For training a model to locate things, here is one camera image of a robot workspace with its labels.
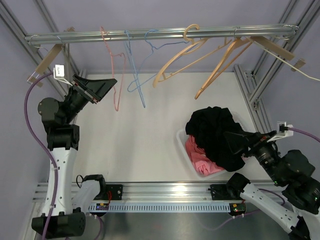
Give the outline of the black garment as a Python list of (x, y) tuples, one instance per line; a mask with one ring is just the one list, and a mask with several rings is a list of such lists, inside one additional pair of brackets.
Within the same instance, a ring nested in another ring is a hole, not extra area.
[(245, 161), (240, 155), (231, 153), (223, 133), (242, 130), (230, 110), (218, 106), (193, 112), (185, 126), (185, 133), (194, 136), (197, 146), (204, 149), (206, 157), (228, 172), (240, 170)]

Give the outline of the light pink t shirt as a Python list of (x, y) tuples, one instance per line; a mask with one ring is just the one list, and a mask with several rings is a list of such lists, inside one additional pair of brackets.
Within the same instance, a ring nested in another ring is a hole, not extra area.
[(215, 162), (210, 161), (208, 158), (194, 158), (191, 160), (191, 163), (195, 171), (204, 176), (209, 176), (225, 169), (218, 166)]

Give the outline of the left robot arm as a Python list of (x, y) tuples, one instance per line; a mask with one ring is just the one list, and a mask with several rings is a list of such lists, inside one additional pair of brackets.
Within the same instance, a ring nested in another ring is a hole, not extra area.
[(100, 102), (116, 83), (114, 78), (91, 80), (74, 75), (62, 101), (46, 97), (38, 104), (47, 144), (38, 143), (48, 155), (50, 167), (44, 206), (40, 216), (32, 219), (31, 228), (43, 240), (81, 236), (92, 201), (112, 198), (101, 174), (85, 176), (72, 196), (80, 141), (80, 127), (72, 122), (88, 103)]

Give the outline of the blue wire hanger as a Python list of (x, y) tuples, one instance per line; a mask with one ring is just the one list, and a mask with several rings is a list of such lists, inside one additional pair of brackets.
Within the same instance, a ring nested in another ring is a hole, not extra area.
[(133, 57), (133, 53), (132, 53), (132, 48), (131, 48), (131, 36), (130, 36), (130, 33), (127, 29), (124, 30), (124, 34), (126, 36), (126, 40), (124, 41), (124, 48), (125, 48), (128, 62), (129, 62), (129, 66), (132, 70), (132, 76), (133, 76), (133, 80), (128, 85), (127, 91), (130, 93), (137, 91), (139, 98), (140, 98), (140, 101), (141, 101), (141, 104), (142, 104), (142, 107), (145, 109), (146, 108), (145, 98), (143, 95), (143, 91), (141, 89), (139, 74), (138, 74), (138, 71), (137, 71), (137, 68), (135, 65), (135, 61), (134, 61), (134, 57)]
[(140, 91), (141, 87), (143, 85), (145, 85), (146, 83), (148, 83), (151, 79), (153, 79), (156, 74), (152, 75), (150, 78), (148, 78), (147, 80), (145, 80), (144, 82), (140, 82), (139, 76), (141, 73), (142, 68), (145, 66), (145, 63), (155, 54), (155, 51), (160, 50), (161, 48), (165, 47), (165, 46), (170, 46), (170, 45), (178, 45), (178, 44), (187, 44), (188, 41), (182, 40), (182, 41), (175, 41), (175, 42), (167, 42), (164, 43), (160, 46), (155, 46), (152, 44), (152, 42), (150, 40), (148, 40), (148, 36), (151, 33), (158, 33), (160, 30), (159, 29), (150, 29), (148, 30), (145, 35), (144, 35), (144, 41), (150, 46), (150, 54), (142, 61), (142, 63), (140, 64), (140, 66), (137, 69), (137, 73), (133, 74), (133, 78), (134, 80), (128, 85), (127, 87), (127, 91), (129, 93), (132, 93), (134, 91)]

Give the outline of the pink wire hanger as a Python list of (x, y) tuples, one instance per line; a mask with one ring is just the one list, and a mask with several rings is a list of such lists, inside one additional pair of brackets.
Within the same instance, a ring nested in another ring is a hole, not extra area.
[(114, 61), (114, 58), (115, 57), (123, 58), (123, 65), (122, 65), (122, 72), (121, 72), (121, 79), (120, 79), (120, 87), (119, 87), (118, 90), (116, 89), (115, 86), (113, 87), (113, 107), (114, 107), (114, 110), (116, 112), (118, 112), (119, 109), (120, 109), (120, 102), (121, 102), (121, 97), (122, 97), (122, 92), (123, 92), (123, 85), (124, 85), (124, 80), (125, 80), (125, 70), (126, 70), (126, 66), (127, 66), (127, 59), (126, 59), (126, 55), (123, 52), (118, 53), (118, 54), (113, 54), (113, 52), (111, 51), (111, 48), (110, 48), (110, 46), (108, 44), (108, 41), (107, 41), (108, 32), (102, 26), (100, 26), (99, 30), (100, 30), (100, 34), (101, 34), (103, 43), (104, 43), (104, 45), (105, 45), (105, 47), (107, 49), (107, 52), (109, 54), (109, 57), (110, 57), (111, 76), (112, 76), (112, 78), (115, 77), (115, 61)]

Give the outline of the dark pink t shirt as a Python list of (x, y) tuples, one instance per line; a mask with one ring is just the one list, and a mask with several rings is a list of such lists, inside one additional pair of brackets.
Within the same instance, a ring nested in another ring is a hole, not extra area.
[(185, 150), (193, 164), (200, 162), (211, 162), (206, 156), (205, 150), (198, 147), (195, 137), (192, 135), (188, 135), (188, 138), (185, 142)]

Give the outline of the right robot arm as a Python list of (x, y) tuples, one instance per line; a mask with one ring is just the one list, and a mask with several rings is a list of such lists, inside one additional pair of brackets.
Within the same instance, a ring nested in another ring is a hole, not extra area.
[(288, 233), (291, 240), (320, 238), (320, 183), (312, 177), (315, 167), (300, 150), (280, 156), (276, 141), (285, 138), (275, 130), (260, 132), (224, 132), (231, 152), (255, 157), (282, 195), (297, 210), (291, 212), (258, 189), (248, 178), (236, 172), (226, 183), (232, 199), (241, 198), (267, 214)]

